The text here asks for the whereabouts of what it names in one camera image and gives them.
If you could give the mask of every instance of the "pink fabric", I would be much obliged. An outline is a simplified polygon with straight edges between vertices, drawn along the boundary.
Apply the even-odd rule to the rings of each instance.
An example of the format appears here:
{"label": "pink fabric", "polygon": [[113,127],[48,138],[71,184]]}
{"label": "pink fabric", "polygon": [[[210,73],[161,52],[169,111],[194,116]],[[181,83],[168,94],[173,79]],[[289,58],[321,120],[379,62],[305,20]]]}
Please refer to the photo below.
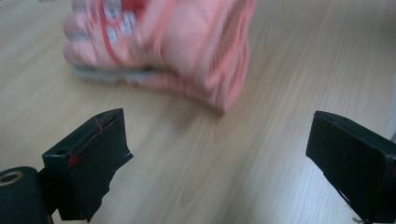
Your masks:
{"label": "pink fabric", "polygon": [[135,84],[185,94],[223,112],[239,95],[256,0],[72,0],[72,5],[74,13],[64,22],[69,63],[154,67],[157,74]]}

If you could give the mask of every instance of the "table surface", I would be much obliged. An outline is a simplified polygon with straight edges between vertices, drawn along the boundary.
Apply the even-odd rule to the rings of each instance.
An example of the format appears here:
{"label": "table surface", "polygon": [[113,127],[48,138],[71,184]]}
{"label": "table surface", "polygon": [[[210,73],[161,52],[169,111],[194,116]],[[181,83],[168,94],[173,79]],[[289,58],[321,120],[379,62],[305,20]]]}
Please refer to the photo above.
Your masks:
{"label": "table surface", "polygon": [[396,1],[260,0],[247,82],[224,116],[74,76],[62,54],[70,12],[69,1],[0,1],[0,170],[42,169],[45,151],[122,107],[135,157],[93,224],[355,223],[304,153],[317,110],[393,136]]}

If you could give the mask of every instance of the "wood grain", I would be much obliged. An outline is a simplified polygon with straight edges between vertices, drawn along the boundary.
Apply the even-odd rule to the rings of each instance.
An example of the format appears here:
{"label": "wood grain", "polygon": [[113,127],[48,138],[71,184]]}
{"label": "wood grain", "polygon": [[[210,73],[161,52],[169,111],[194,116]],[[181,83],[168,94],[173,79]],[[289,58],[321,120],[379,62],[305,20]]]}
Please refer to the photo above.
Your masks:
{"label": "wood grain", "polygon": [[69,4],[0,1],[0,170],[43,168],[82,122],[122,107],[135,158],[94,224],[355,223],[304,152],[316,110],[395,133],[396,1],[260,0],[247,83],[222,117],[75,77],[62,55]]}

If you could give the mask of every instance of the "light wood surface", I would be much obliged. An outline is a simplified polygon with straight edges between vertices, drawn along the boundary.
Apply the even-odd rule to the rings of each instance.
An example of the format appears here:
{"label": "light wood surface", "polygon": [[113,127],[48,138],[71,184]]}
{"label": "light wood surface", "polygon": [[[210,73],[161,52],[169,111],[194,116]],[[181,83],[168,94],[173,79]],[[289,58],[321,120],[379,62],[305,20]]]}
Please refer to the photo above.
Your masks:
{"label": "light wood surface", "polygon": [[42,169],[50,147],[122,107],[135,158],[93,224],[355,223],[304,153],[316,110],[392,137],[396,1],[260,0],[247,83],[222,117],[174,95],[75,77],[62,55],[69,4],[0,1],[0,170]]}

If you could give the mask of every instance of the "wooden table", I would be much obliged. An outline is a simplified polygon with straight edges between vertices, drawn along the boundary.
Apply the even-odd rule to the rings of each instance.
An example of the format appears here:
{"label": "wooden table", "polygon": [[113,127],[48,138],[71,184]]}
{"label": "wooden table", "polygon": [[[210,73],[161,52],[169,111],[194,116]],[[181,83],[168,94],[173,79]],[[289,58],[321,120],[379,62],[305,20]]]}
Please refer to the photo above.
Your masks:
{"label": "wooden table", "polygon": [[304,153],[316,110],[394,134],[396,1],[259,1],[247,83],[222,117],[175,95],[75,77],[62,54],[69,5],[0,1],[0,170],[42,169],[50,147],[122,107],[135,158],[93,224],[354,223]]}

